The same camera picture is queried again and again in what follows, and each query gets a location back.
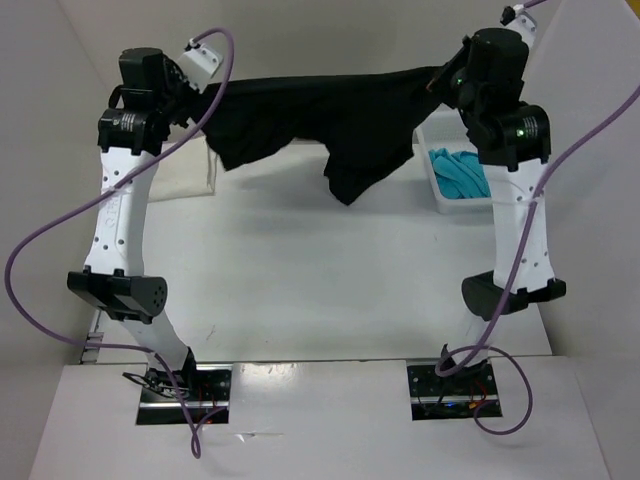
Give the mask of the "black t shirt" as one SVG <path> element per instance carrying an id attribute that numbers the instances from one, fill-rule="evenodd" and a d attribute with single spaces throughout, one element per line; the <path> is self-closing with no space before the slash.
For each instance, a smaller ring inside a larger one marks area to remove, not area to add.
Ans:
<path id="1" fill-rule="evenodd" d="M 412 157 L 415 129 L 443 102 L 427 88 L 437 70 L 232 81 L 201 130 L 227 171 L 294 140 L 322 144 L 329 191 L 350 205 Z"/>

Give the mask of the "white t shirt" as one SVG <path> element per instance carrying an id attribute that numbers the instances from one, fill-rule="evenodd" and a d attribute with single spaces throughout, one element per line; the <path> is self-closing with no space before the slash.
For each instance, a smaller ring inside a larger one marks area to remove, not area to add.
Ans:
<path id="1" fill-rule="evenodd" d="M 149 202 L 214 195 L 217 166 L 218 155 L 204 136 L 189 140 L 158 164 Z"/>

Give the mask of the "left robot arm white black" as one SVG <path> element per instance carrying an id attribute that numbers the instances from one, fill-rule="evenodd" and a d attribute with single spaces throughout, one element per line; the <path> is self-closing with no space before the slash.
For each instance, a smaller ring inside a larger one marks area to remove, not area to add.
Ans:
<path id="1" fill-rule="evenodd" d="M 161 153 L 173 124 L 186 127 L 189 104 L 204 91 L 220 57 L 191 43 L 178 60 L 157 48 L 125 50 L 118 59 L 122 83 L 98 121 L 102 192 L 94 240 L 82 271 L 68 288 L 122 325 L 147 348 L 141 383 L 184 400 L 199 387 L 191 349 L 177 336 L 165 311 L 168 286 L 144 273 L 143 233 L 157 169 L 139 169 Z"/>

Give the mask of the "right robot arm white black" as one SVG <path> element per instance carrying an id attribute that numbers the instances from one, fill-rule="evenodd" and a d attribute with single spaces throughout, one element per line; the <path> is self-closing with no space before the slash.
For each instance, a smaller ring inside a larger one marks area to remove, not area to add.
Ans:
<path id="1" fill-rule="evenodd" d="M 506 27 L 484 28 L 437 71 L 427 89 L 458 111 L 489 184 L 495 266 L 467 277 L 461 291 L 474 322 L 465 344 L 444 346 L 436 365 L 450 393 L 473 381 L 500 317 L 565 295 L 551 265 L 544 179 L 551 154 L 546 111 L 521 98 L 529 46 Z"/>

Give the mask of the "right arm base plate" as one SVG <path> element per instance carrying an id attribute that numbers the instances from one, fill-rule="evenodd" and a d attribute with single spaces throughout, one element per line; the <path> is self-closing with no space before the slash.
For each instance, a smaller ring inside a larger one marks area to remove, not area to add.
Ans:
<path id="1" fill-rule="evenodd" d="M 501 417 L 498 389 L 490 363 L 483 362 L 450 377 L 439 377 L 434 362 L 406 366 L 412 419 L 460 420 Z"/>

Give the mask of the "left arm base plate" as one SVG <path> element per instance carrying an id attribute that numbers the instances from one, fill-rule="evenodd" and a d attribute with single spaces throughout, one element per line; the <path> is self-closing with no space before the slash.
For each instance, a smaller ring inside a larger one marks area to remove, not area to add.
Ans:
<path id="1" fill-rule="evenodd" d="M 197 367 L 195 386 L 180 385 L 186 407 L 195 424 L 208 414 L 211 416 L 205 420 L 206 424 L 228 422 L 232 372 L 231 364 L 201 364 Z M 123 377 L 141 387 L 137 425 L 187 423 L 176 390 L 163 374 L 151 371 L 144 375 L 125 372 Z"/>

